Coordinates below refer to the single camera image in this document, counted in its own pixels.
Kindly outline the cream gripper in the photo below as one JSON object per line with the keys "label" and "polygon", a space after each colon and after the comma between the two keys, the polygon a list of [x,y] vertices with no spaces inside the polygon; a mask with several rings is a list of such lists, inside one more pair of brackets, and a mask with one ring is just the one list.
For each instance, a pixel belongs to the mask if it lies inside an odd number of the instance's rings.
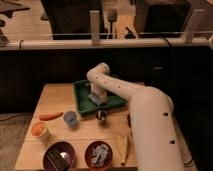
{"label": "cream gripper", "polygon": [[102,103],[108,101],[107,91],[96,84],[91,84],[91,92],[94,93]]}

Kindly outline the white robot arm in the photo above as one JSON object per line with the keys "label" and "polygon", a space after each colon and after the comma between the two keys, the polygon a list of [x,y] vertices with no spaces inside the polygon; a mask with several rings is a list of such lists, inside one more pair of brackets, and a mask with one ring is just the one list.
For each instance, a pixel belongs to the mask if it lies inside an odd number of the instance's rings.
{"label": "white robot arm", "polygon": [[171,98],[158,88],[113,78],[109,71],[100,63],[87,72],[87,79],[129,101],[138,171],[185,171]]}

